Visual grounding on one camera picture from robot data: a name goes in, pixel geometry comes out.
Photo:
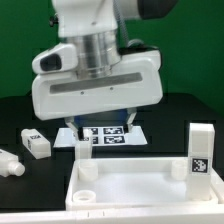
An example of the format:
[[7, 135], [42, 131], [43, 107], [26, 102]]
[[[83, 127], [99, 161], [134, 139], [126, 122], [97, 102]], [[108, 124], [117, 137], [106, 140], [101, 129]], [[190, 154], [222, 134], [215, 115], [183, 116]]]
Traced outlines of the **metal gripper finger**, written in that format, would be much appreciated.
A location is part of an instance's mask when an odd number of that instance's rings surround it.
[[75, 119], [73, 117], [67, 117], [65, 119], [65, 124], [73, 131], [77, 140], [81, 140], [83, 138], [83, 129], [75, 123]]
[[135, 117], [136, 117], [136, 112], [133, 112], [133, 113], [128, 115], [127, 122], [124, 125], [124, 131], [125, 132], [131, 132], [132, 131], [132, 127], [133, 127], [132, 123], [133, 123]]

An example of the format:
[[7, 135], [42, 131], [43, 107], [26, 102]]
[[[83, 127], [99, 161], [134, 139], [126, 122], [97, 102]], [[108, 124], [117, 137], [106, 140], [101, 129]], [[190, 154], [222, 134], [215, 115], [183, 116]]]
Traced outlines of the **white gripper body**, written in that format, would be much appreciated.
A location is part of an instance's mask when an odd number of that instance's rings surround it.
[[79, 80], [73, 72], [38, 75], [32, 84], [41, 120], [75, 117], [158, 103], [162, 96], [157, 50], [127, 54], [103, 78]]

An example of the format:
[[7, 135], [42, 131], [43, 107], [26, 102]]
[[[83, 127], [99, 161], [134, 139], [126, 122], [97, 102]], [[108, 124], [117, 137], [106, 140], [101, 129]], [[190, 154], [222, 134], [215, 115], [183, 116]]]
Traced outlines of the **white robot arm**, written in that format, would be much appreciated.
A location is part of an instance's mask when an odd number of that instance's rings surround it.
[[125, 109], [127, 130], [137, 109], [158, 103], [161, 54], [138, 40], [117, 46], [127, 19], [165, 17], [178, 0], [52, 0], [60, 43], [32, 61], [35, 115], [63, 118], [79, 137], [80, 115]]

